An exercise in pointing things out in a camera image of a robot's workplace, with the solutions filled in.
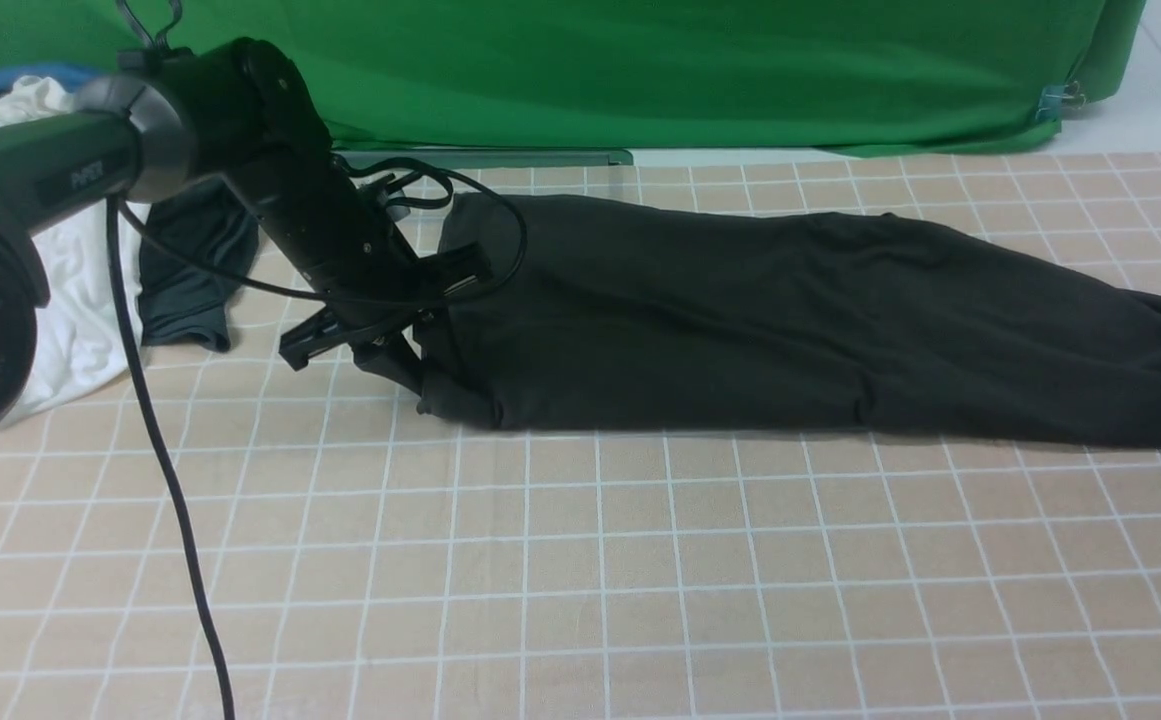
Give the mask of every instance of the beige grid mat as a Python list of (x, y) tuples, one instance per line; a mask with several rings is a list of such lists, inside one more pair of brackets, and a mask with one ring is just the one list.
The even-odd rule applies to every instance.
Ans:
[[(481, 175), (895, 211), (1161, 293), (1161, 154)], [(312, 309), (248, 291), (231, 354), (151, 359), (240, 717), (1161, 720), (1161, 454), (475, 434), (289, 372)], [(146, 442), (124, 382), (0, 433), (0, 719), (219, 715)]]

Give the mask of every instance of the wire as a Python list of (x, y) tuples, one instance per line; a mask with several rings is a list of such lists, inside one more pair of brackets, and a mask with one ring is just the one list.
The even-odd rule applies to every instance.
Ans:
[[(403, 202), (401, 202), (402, 200), (410, 200), (411, 202), (428, 202), (438, 200), (440, 202), (440, 204), (438, 206), (425, 204), (425, 206), (412, 206), (412, 208), (421, 208), (421, 209), (444, 208), (444, 206), (447, 206), (453, 200), (453, 197), (455, 197), (455, 190), (453, 190), (450, 181), (467, 183), (467, 186), (474, 188), (479, 193), (483, 193), (483, 195), (488, 195), (492, 201), (496, 201), (498, 206), (502, 206), (502, 208), (509, 210), (510, 214), (513, 215), (513, 219), (515, 221), (517, 224), (517, 231), (519, 231), (519, 243), (517, 243), (517, 252), (515, 255), (513, 255), (513, 262), (510, 265), (510, 268), (506, 269), (506, 273), (504, 273), (502, 278), (496, 279), (496, 281), (493, 281), (490, 285), (476, 288), (476, 290), (461, 291), (457, 295), (449, 295), (449, 296), (444, 295), (438, 297), (383, 298), (383, 297), (370, 297), (365, 295), (342, 295), (342, 293), (332, 293), (332, 291), (296, 290), (296, 288), (282, 287), (277, 285), (271, 285), (257, 281), (255, 279), (246, 278), (246, 275), (232, 273), (229, 272), (229, 269), (218, 268), (218, 266), (210, 265), (209, 262), (199, 260), (197, 258), (193, 258), (193, 255), (187, 255), (183, 252), (168, 246), (167, 243), (160, 242), (154, 233), (149, 231), (149, 228), (146, 228), (145, 223), (142, 223), (140, 218), (136, 217), (136, 214), (131, 210), (131, 206), (127, 204), (127, 201), (118, 202), (118, 213), (122, 214), (123, 218), (127, 218), (127, 223), (131, 224), (131, 228), (135, 228), (135, 231), (138, 235), (140, 235), (140, 238), (144, 238), (144, 242), (149, 243), (150, 247), (161, 252), (161, 254), (167, 255), (168, 258), (178, 260), (183, 265), (188, 265), (190, 266), (190, 268), (208, 273), (210, 275), (215, 275), (216, 278), (226, 279), (229, 282), (238, 283), (241, 287), (250, 287), (252, 288), (252, 290), (267, 291), (272, 293), (272, 295), (291, 297), (295, 300), (313, 300), (318, 302), (342, 302), (344, 304), (390, 307), (391, 309), (416, 310), (416, 311), (439, 310), (444, 309), (444, 307), (461, 305), (464, 304), (466, 302), (473, 302), (475, 300), (482, 300), (484, 297), (493, 295), (493, 293), (497, 293), (504, 286), (506, 286), (506, 283), (510, 282), (511, 279), (513, 279), (513, 275), (515, 275), (517, 272), (519, 272), (519, 269), (522, 267), (522, 261), (526, 259), (526, 249), (528, 249), (528, 228), (526, 228), (526, 218), (522, 217), (522, 211), (517, 209), (517, 206), (513, 206), (512, 202), (504, 199), (504, 196), (499, 195), (499, 193), (497, 193), (496, 190), (490, 190), (490, 188), (488, 188), (483, 183), (475, 181), (475, 179), (471, 179), (469, 177), (464, 177), (464, 174), (457, 173), (455, 172), (455, 170), (438, 168), (434, 167), (434, 165), (428, 165), (427, 163), (423, 163), (420, 160), (416, 160), (412, 158), (392, 158), (389, 160), (376, 163), (375, 165), (372, 165), (369, 168), (366, 170), (347, 170), (346, 165), (342, 165), (342, 160), (339, 161), (341, 161), (341, 167), (346, 170), (348, 177), (352, 178), (370, 177), (372, 174), (383, 172), (383, 170), (396, 170), (396, 168), (411, 170), (411, 173), (408, 174), (408, 177), (402, 178), (402, 181), (406, 181), (405, 183), (414, 182), (416, 179), (426, 177), (435, 179), (435, 181), (438, 181), (440, 186), (444, 187), (444, 190), (447, 190), (447, 196), (444, 199), (397, 199), (398, 201), (394, 202), (397, 206), (412, 206), (412, 204), (403, 204)], [(394, 181), (389, 183), (388, 187), (389, 188), (397, 187), (398, 190), (401, 190), (401, 187), (403, 185), (402, 181)]]
[(104, 242), (109, 247), (109, 285), (113, 288), (113, 304), (118, 314), (118, 333), (122, 336), (122, 348), (127, 353), (127, 366), (131, 369), (131, 384), (136, 391), (136, 401), (140, 404), (140, 415), (145, 419), (149, 441), (154, 447), (158, 465), (167, 480), (167, 492), (172, 496), (172, 505), (176, 507), (176, 523), (183, 541), (183, 561), (188, 566), (188, 579), (193, 591), (193, 605), (197, 606), (197, 618), (202, 624), (202, 635), (205, 646), (211, 650), (215, 664), (215, 678), (219, 683), (219, 701), (224, 707), (224, 720), (235, 720), (233, 685), (229, 682), (228, 663), (224, 660), (224, 648), (219, 646), (219, 634), (215, 632), (211, 610), (205, 600), (205, 584), (202, 583), (202, 568), (197, 560), (197, 543), (193, 541), (193, 525), (188, 516), (188, 503), (183, 501), (183, 489), (179, 484), (176, 466), (167, 452), (167, 441), (158, 427), (158, 416), (154, 415), (154, 402), (149, 396), (149, 383), (140, 366), (140, 347), (136, 341), (136, 332), (131, 324), (131, 309), (127, 307), (127, 288), (122, 281), (122, 252), (118, 250), (118, 210), (127, 202), (117, 196), (109, 196), (104, 202)]
[(145, 28), (145, 23), (142, 23), (140, 19), (136, 17), (136, 12), (131, 9), (128, 0), (117, 0), (118, 13), (122, 13), (122, 17), (127, 20), (127, 27), (131, 28), (131, 33), (136, 33), (136, 37), (140, 38), (142, 45), (149, 46), (152, 50), (170, 50), (167, 35), (183, 17), (181, 0), (168, 0), (167, 5), (172, 8), (172, 22), (167, 23), (167, 27), (160, 29), (158, 35), (154, 36)]

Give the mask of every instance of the green screen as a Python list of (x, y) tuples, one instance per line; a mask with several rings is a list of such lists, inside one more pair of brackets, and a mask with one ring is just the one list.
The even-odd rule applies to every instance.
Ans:
[[(1043, 88), (1109, 96), (1142, 0), (183, 0), (178, 45), (274, 42), (347, 146), (1010, 151)], [(163, 0), (132, 0), (156, 29)], [(110, 0), (0, 0), (0, 67), (113, 67)]]

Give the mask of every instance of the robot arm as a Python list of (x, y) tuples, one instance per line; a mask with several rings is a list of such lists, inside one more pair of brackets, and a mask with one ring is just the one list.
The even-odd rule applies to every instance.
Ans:
[[(224, 177), (327, 307), (282, 338), (295, 369), (349, 345), (360, 369), (420, 391), (421, 363), (402, 332), (440, 307), (409, 302), (489, 278), (479, 249), (417, 258), (385, 204), (332, 152), (295, 64), (268, 42), (201, 56), (144, 50), (118, 58), (58, 118), (0, 128), (0, 419), (33, 365), (34, 307), (49, 289), (33, 233), (113, 196), (156, 202)], [(346, 300), (369, 293), (396, 302)]]

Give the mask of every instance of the black cloth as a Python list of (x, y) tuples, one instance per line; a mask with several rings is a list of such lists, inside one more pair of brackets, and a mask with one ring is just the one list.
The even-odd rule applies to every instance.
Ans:
[[(417, 329), (421, 413), (485, 429), (839, 430), (1161, 448), (1161, 297), (894, 215), (512, 197), (521, 273)], [(497, 268), (457, 196), (440, 249)]]
[[(207, 179), (149, 209), (150, 233), (165, 245), (236, 274), (247, 274), (260, 229), (222, 179)], [(225, 305), (238, 283), (182, 265), (146, 243), (140, 246), (140, 322), (144, 345), (196, 343), (215, 352), (233, 346)]]

